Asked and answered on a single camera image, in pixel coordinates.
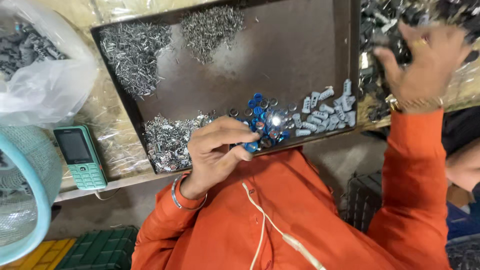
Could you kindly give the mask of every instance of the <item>green plastic crate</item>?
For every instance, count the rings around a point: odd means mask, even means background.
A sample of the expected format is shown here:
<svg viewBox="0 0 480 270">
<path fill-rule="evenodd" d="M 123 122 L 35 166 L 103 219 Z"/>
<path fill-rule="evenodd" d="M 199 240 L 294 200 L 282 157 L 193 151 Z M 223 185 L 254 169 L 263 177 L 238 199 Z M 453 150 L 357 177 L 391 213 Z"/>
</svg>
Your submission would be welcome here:
<svg viewBox="0 0 480 270">
<path fill-rule="evenodd" d="M 80 236 L 55 270 L 127 270 L 138 229 L 93 231 Z"/>
</svg>

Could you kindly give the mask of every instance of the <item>orange shirt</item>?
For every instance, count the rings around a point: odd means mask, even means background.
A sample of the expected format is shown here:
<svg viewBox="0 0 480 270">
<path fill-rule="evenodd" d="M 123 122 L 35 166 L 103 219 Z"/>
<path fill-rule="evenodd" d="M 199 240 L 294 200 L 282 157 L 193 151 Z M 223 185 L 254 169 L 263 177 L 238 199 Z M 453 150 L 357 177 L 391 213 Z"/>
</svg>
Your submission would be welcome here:
<svg viewBox="0 0 480 270">
<path fill-rule="evenodd" d="M 298 149 L 241 162 L 208 191 L 197 212 L 179 209 L 171 185 L 156 196 L 156 208 L 137 237 L 132 269 L 247 270 L 253 260 L 263 216 L 298 239 L 327 270 L 450 269 L 445 253 L 445 151 L 443 111 L 423 115 L 392 113 L 383 168 L 383 207 L 363 234 L 343 222 L 330 191 Z M 202 200 L 176 196 L 185 207 Z M 313 269 L 265 223 L 254 269 Z"/>
</svg>

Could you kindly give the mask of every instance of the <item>phone keypad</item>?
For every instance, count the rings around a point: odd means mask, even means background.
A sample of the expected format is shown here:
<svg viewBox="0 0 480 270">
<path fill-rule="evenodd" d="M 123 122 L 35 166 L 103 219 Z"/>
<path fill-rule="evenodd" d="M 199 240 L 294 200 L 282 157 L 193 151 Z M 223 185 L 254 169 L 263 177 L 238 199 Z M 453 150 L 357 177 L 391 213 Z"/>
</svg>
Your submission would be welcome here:
<svg viewBox="0 0 480 270">
<path fill-rule="evenodd" d="M 95 164 L 68 165 L 73 180 L 79 189 L 100 189 L 107 187 Z"/>
</svg>

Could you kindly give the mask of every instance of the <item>hand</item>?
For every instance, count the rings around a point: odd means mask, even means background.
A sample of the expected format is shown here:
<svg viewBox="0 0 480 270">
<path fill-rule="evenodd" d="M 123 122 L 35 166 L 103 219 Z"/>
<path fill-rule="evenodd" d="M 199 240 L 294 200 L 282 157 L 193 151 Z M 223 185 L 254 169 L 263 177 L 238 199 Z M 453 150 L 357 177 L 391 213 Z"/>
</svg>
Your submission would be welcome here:
<svg viewBox="0 0 480 270">
<path fill-rule="evenodd" d="M 404 23 L 398 29 L 413 56 L 406 71 L 399 68 L 391 50 L 373 50 L 385 67 L 392 94 L 399 101 L 443 96 L 452 72 L 471 51 L 464 43 L 465 32 L 455 26 L 412 28 Z"/>
<path fill-rule="evenodd" d="M 181 183 L 182 196 L 187 199 L 204 197 L 208 189 L 225 180 L 241 160 L 251 161 L 253 158 L 242 145 L 229 151 L 229 144 L 248 143 L 258 139 L 258 133 L 228 116 L 222 116 L 196 130 L 188 143 L 193 170 Z"/>
</svg>

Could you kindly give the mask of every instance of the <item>phone screen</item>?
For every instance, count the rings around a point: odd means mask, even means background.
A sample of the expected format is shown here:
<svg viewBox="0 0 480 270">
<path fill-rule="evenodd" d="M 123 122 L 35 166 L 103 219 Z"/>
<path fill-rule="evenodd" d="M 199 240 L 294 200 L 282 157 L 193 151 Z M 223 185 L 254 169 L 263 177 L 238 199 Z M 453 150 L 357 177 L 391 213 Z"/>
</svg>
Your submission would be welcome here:
<svg viewBox="0 0 480 270">
<path fill-rule="evenodd" d="M 85 137 L 80 129 L 55 130 L 63 156 L 68 164 L 92 163 Z"/>
</svg>

